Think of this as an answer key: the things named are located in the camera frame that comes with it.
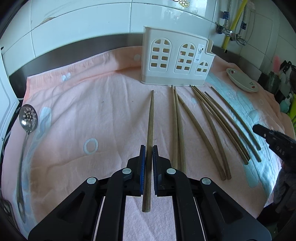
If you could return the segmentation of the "pink patterned towel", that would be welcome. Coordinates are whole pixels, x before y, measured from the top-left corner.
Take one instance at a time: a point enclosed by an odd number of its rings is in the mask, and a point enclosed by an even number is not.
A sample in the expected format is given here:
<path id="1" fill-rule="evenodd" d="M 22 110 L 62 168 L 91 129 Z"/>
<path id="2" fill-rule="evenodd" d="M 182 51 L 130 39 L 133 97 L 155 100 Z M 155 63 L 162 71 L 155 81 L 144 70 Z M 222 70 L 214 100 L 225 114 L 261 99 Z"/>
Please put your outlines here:
<path id="1" fill-rule="evenodd" d="M 24 103 L 38 114 L 38 127 L 24 152 L 22 186 L 26 222 L 16 204 L 16 180 L 25 131 L 16 120 L 4 152 L 1 187 L 13 207 L 18 228 L 29 232 L 88 177 L 103 179 L 126 167 L 147 143 L 151 92 L 154 90 L 154 145 L 159 155 L 173 159 L 173 100 L 169 86 L 140 82 L 141 47 L 107 51 L 68 66 L 27 77 Z M 274 97 L 259 87 L 256 93 L 239 90 L 226 69 L 241 71 L 216 56 L 205 85 L 207 92 L 228 111 L 214 87 L 251 129 L 259 123 L 295 138 L 292 121 L 280 112 Z M 221 181 L 216 166 L 191 119 L 180 106 L 185 142 L 186 174 L 211 178 L 252 216 L 270 204 L 281 160 L 255 135 L 259 163 L 250 156 L 244 165 L 216 120 L 232 178 Z M 152 209 L 142 212 L 142 199 L 127 197 L 123 240 L 176 240 L 171 197 L 152 194 Z"/>

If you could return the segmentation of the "white oval dish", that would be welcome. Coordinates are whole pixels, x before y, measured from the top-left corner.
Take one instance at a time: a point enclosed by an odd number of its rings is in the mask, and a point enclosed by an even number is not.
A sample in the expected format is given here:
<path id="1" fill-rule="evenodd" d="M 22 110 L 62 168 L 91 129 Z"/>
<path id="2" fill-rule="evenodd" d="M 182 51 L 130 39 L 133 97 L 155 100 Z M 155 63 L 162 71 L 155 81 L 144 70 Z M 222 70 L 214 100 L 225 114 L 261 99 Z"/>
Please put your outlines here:
<path id="1" fill-rule="evenodd" d="M 233 68 L 227 68 L 226 72 L 230 80 L 241 90 L 249 93 L 258 92 L 257 84 L 245 73 Z"/>

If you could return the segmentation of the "cream plastic utensil holder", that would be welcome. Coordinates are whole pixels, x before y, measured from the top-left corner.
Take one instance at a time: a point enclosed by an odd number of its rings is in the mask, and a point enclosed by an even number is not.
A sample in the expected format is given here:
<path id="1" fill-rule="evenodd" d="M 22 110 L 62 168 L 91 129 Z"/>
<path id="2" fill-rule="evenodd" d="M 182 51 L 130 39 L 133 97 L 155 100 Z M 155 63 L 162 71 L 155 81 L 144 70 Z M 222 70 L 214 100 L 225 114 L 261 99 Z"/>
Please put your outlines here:
<path id="1" fill-rule="evenodd" d="M 212 47 L 202 36 L 145 26 L 141 82 L 203 86 L 215 57 Z"/>

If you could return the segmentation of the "steel slotted ladle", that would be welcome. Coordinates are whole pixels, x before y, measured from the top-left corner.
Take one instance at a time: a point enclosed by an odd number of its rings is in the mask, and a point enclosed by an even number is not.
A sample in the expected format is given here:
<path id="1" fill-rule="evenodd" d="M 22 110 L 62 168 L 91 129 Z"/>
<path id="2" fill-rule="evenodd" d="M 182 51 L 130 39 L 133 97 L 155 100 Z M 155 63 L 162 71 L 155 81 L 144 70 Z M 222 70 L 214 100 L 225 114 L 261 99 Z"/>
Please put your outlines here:
<path id="1" fill-rule="evenodd" d="M 23 140 L 22 150 L 20 154 L 20 161 L 18 165 L 18 178 L 16 182 L 16 201 L 18 206 L 18 211 L 23 223 L 26 222 L 25 215 L 25 203 L 23 198 L 23 188 L 22 188 L 22 165 L 23 165 L 23 156 L 28 141 L 30 133 L 32 133 L 38 126 L 38 115 L 36 110 L 30 104 L 24 104 L 19 113 L 19 121 L 21 127 L 25 130 L 26 135 Z"/>

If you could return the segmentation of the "steel water valve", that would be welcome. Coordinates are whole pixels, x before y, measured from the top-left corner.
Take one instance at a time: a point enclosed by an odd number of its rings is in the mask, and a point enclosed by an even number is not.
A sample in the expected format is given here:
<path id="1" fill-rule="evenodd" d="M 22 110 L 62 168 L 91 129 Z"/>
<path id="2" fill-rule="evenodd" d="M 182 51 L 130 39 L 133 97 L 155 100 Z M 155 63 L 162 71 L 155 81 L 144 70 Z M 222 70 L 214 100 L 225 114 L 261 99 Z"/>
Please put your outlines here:
<path id="1" fill-rule="evenodd" d="M 216 32 L 218 34 L 224 34 L 226 37 L 229 37 L 230 40 L 235 40 L 238 45 L 245 46 L 247 41 L 243 39 L 242 32 L 246 30 L 246 23 L 244 21 L 241 22 L 241 26 L 238 33 L 234 33 L 232 30 L 227 29 L 221 25 L 217 25 Z"/>

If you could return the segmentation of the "white cutting board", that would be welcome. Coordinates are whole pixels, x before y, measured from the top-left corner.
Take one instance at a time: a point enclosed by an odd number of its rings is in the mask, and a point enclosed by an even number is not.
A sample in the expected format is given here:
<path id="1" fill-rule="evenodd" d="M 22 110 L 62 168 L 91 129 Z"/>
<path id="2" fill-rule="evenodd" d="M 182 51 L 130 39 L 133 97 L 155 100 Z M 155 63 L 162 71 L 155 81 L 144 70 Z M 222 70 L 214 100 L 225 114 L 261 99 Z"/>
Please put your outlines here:
<path id="1" fill-rule="evenodd" d="M 11 87 L 8 75 L 6 73 L 2 54 L 0 55 L 0 138 L 1 149 L 4 145 L 4 139 L 9 124 L 18 107 L 19 100 Z"/>

